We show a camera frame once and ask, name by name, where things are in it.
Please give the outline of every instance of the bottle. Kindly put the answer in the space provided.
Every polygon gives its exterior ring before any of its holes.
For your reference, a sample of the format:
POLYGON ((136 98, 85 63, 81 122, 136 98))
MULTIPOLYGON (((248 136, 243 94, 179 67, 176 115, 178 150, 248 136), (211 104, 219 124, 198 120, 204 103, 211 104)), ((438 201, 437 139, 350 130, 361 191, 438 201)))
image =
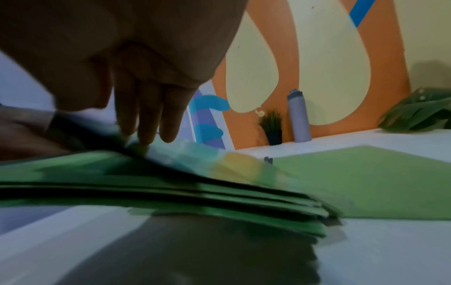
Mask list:
POLYGON ((304 95, 301 91, 294 89, 290 91, 287 99, 295 142, 310 141, 310 125, 304 95))

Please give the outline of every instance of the green sheet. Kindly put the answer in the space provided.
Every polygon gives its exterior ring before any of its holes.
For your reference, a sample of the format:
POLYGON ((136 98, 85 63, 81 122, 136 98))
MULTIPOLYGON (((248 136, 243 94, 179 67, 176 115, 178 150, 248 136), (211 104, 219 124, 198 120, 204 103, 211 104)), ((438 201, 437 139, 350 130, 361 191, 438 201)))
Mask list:
POLYGON ((372 146, 274 158, 274 166, 351 204, 344 217, 451 219, 451 163, 372 146))

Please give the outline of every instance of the beige painted shape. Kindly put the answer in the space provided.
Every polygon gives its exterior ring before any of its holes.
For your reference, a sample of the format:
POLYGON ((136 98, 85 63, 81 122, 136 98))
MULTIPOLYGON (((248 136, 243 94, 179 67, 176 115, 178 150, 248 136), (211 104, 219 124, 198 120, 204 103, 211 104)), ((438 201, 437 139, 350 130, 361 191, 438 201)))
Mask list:
POLYGON ((395 0, 412 90, 451 88, 451 0, 395 0))
POLYGON ((363 41, 338 0, 288 2, 310 124, 337 122, 354 112, 368 92, 371 69, 363 41))
POLYGON ((279 82, 274 55, 247 12, 225 62, 227 100, 235 112, 246 113, 261 106, 279 82))

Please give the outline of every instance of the plant pot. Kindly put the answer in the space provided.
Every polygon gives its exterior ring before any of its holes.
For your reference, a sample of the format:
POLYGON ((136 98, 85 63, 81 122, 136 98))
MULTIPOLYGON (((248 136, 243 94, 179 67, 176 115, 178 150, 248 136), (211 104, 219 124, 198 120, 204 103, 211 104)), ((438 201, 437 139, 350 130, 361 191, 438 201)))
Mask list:
POLYGON ((265 132, 270 146, 282 144, 282 130, 277 132, 265 132))

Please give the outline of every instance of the bottle body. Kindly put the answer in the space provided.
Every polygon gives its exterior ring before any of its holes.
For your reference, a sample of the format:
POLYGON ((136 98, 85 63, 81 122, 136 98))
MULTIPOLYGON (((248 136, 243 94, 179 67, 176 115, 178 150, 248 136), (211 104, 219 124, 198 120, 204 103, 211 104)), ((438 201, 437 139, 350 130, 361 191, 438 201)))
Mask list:
POLYGON ((296 89, 291 90, 287 99, 295 142, 310 141, 310 124, 302 92, 296 89))

